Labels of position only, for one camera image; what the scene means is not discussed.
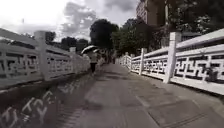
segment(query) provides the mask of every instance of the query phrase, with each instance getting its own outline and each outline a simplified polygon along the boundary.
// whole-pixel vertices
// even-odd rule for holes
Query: concrete ground
[[[224,126],[223,118],[207,104],[199,105],[191,98],[182,98],[175,91],[151,84],[119,65],[106,66],[93,81],[83,98],[68,97],[68,101],[60,106],[58,128]]]

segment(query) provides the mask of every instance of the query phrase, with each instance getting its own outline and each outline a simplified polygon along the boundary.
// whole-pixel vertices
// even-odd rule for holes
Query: pavement tile
[[[179,101],[148,109],[149,114],[161,127],[171,127],[196,117],[201,117],[200,108],[192,101]]]
[[[142,107],[123,110],[128,128],[159,128]]]
[[[177,126],[177,128],[223,128],[224,122],[223,118],[218,115],[213,110],[209,110],[205,116],[183,124],[182,126]]]

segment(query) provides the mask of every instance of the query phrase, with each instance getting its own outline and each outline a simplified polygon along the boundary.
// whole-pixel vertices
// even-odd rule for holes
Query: person
[[[89,59],[90,59],[91,71],[92,71],[93,74],[95,74],[96,64],[97,64],[97,53],[90,52],[88,54],[88,56],[89,56]]]

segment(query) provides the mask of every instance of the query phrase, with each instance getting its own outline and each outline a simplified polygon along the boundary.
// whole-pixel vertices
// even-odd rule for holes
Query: white umbrella
[[[94,46],[94,45],[90,45],[90,46],[88,46],[88,47],[86,47],[86,48],[84,48],[84,49],[82,50],[82,54],[85,54],[85,53],[94,51],[95,49],[97,49],[96,46]]]
[[[93,52],[95,52],[95,53],[96,53],[96,52],[98,52],[98,51],[99,51],[99,49],[95,49]]]

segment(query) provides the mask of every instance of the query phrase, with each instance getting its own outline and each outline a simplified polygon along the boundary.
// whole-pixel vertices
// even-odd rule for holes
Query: white balustrade
[[[131,58],[122,64],[132,72],[224,95],[224,29],[183,42],[180,37],[171,33],[170,46],[144,54],[143,61],[126,55],[120,62]]]
[[[16,46],[20,42],[29,47]],[[35,39],[0,29],[0,87],[87,71],[89,63],[83,57],[45,42],[45,32],[35,32]]]

